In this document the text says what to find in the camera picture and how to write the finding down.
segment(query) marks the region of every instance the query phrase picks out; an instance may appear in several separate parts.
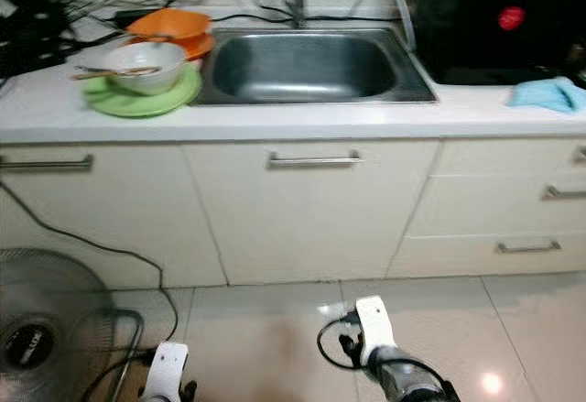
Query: tile floor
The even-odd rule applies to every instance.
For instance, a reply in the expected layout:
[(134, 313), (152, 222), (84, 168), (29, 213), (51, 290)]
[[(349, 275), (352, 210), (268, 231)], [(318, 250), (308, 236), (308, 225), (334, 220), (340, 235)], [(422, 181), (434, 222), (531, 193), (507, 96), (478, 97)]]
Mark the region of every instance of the tile floor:
[[(174, 340), (190, 347), (184, 381), (200, 402), (376, 402), (364, 375), (335, 369), (315, 346), (340, 308), (385, 301), (401, 347), (449, 378), (462, 402), (583, 400), (586, 273), (176, 289)], [(146, 319), (143, 345), (170, 329), (156, 291), (114, 293)], [(337, 349), (335, 336), (326, 350)], [(137, 401), (147, 369), (133, 365), (121, 399)]]

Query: sink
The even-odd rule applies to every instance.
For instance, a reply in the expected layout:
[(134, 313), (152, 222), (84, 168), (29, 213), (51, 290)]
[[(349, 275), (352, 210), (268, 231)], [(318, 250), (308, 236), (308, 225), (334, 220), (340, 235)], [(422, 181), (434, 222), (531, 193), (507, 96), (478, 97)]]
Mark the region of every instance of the sink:
[(197, 103), (430, 102), (389, 29), (217, 29)]

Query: drawer handle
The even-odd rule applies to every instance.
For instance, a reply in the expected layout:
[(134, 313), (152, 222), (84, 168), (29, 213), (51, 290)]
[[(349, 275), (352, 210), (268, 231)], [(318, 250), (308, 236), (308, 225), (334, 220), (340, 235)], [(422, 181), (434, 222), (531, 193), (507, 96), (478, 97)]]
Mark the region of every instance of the drawer handle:
[(524, 248), (509, 248), (506, 244), (499, 242), (496, 248), (503, 254), (512, 253), (550, 253), (561, 250), (561, 245), (556, 240), (552, 240), (549, 246), (527, 246)]
[(0, 170), (23, 171), (23, 170), (91, 170), (93, 155), (86, 155), (80, 161), (30, 161), (30, 162), (6, 162), (5, 157), (0, 157)]
[(586, 146), (578, 147), (578, 154), (576, 155), (578, 162), (586, 162)]
[(561, 191), (553, 185), (546, 187), (546, 199), (573, 199), (586, 198), (586, 190), (581, 191)]
[(303, 168), (303, 167), (351, 167), (357, 162), (362, 162), (358, 152), (352, 150), (347, 158), (279, 158), (277, 152), (271, 152), (268, 156), (269, 168)]

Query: dish towel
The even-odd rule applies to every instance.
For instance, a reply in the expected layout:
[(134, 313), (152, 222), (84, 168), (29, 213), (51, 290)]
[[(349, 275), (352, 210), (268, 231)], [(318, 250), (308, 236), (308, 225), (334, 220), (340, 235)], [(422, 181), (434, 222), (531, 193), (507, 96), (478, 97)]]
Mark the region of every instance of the dish towel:
[(513, 88), (513, 95), (506, 105), (535, 105), (563, 114), (575, 114), (586, 107), (586, 90), (566, 77), (527, 81)]

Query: countertop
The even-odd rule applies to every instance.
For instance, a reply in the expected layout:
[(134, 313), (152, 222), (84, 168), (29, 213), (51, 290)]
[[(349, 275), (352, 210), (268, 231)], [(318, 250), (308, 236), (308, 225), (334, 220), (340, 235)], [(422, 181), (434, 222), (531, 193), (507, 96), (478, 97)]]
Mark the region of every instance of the countertop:
[(0, 142), (586, 136), (586, 111), (564, 115), (510, 108), (505, 106), (508, 86), (438, 85), (427, 74), (437, 103), (198, 105), (154, 118), (116, 118), (88, 107), (80, 83), (69, 75), (72, 65), (90, 64), (119, 43), (86, 49), (65, 65), (12, 79), (0, 91)]

